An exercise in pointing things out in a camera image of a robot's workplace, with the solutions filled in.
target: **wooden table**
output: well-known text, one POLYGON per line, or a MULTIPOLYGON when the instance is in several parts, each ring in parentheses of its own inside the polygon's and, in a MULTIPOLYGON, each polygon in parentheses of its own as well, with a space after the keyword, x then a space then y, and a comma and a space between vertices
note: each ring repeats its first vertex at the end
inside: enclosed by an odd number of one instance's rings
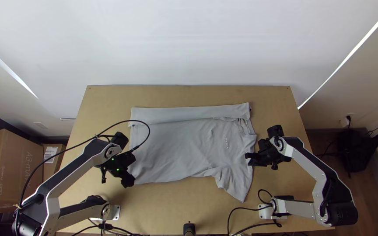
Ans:
MULTIPOLYGON (((69 139, 68 147, 94 136, 108 126, 130 118, 131 107, 192 107, 240 104, 249 102, 251 121, 259 138, 266 138, 266 129, 281 124, 286 136, 297 136, 310 150, 310 144, 290 87, 287 86, 88 86, 69 139)), ((109 130, 130 136, 127 124, 109 130)), ((67 152, 62 166, 79 156, 83 147, 67 152)), ((213 177, 188 177, 170 183, 135 185, 124 189, 120 179, 106 175, 101 184, 100 170, 92 168, 60 197, 61 207, 76 204, 89 195, 100 195, 121 205, 117 227, 140 234, 182 234, 183 224, 196 224, 198 234, 226 234, 227 217, 235 207, 257 208, 261 203, 257 192, 263 188, 273 195, 294 195, 298 200, 312 201, 315 181, 295 162, 281 163, 279 170, 255 167, 253 183, 246 201, 240 203, 223 189, 213 177)), ((232 233, 260 220, 258 212, 237 210, 230 220, 232 233)), ((275 225, 256 227, 246 233, 293 232, 328 229, 312 219, 289 216, 275 225)), ((90 226, 82 221, 60 232, 78 232, 90 226)), ((100 234, 99 229, 86 233, 100 234)))

